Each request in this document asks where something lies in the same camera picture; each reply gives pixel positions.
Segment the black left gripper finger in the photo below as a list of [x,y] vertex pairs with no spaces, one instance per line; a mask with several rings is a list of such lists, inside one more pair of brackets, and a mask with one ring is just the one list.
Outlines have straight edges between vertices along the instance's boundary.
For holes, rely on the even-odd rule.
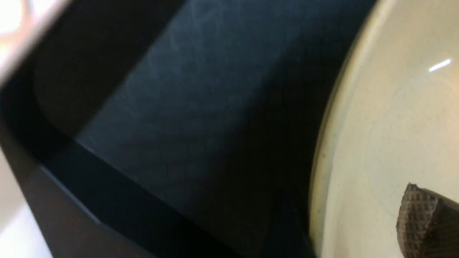
[[396,232],[405,258],[457,258],[459,205],[409,183],[399,208]]

